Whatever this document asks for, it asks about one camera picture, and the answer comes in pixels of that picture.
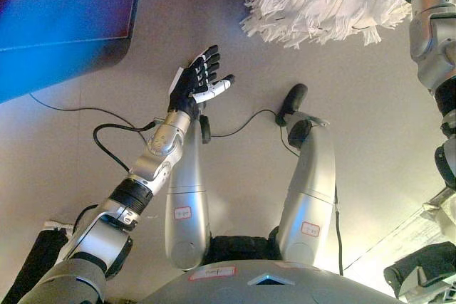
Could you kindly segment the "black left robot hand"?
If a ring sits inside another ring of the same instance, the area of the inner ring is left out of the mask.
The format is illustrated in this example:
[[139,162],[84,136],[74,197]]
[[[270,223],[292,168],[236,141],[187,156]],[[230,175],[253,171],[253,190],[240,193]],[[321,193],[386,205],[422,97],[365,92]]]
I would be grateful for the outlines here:
[[200,103],[217,97],[234,84],[233,75],[217,80],[218,50],[218,45],[210,46],[186,68],[178,69],[170,86],[169,112],[185,112],[194,120],[199,115]]

